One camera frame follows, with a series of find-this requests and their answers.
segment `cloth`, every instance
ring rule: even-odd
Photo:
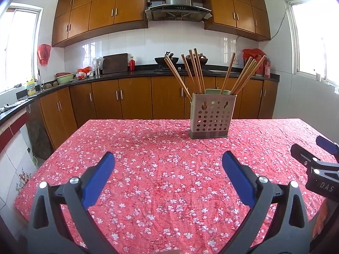
[[[15,207],[29,219],[37,186],[81,176],[105,152],[115,169],[89,213],[119,253],[217,253],[249,208],[226,176],[221,157],[235,157],[271,182],[296,180],[311,219],[323,197],[305,189],[306,168],[290,155],[298,143],[324,161],[334,158],[316,145],[319,135],[300,119],[232,120],[229,137],[189,138],[188,120],[90,120],[63,143],[28,181]],[[260,234],[264,237],[276,205]],[[84,245],[67,207],[63,213],[75,242]]]

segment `yellow bottle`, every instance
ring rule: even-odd
[[[29,81],[27,81],[27,95],[32,95],[35,94],[35,82],[34,82],[34,78],[31,78]]]

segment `window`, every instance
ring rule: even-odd
[[[339,85],[339,4],[336,0],[286,0],[296,72],[321,74]]]
[[[34,77],[38,11],[9,8],[0,18],[0,92]]]

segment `person's hand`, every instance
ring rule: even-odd
[[[323,230],[325,226],[325,220],[328,215],[328,205],[327,205],[327,199],[324,199],[322,202],[320,208],[319,208],[319,214],[318,218],[316,220],[316,224],[313,228],[312,236],[315,237],[316,235],[319,235],[321,231]]]

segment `range hood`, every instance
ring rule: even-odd
[[[165,5],[145,10],[149,21],[203,21],[212,17],[211,10],[191,5],[191,0],[166,0]]]

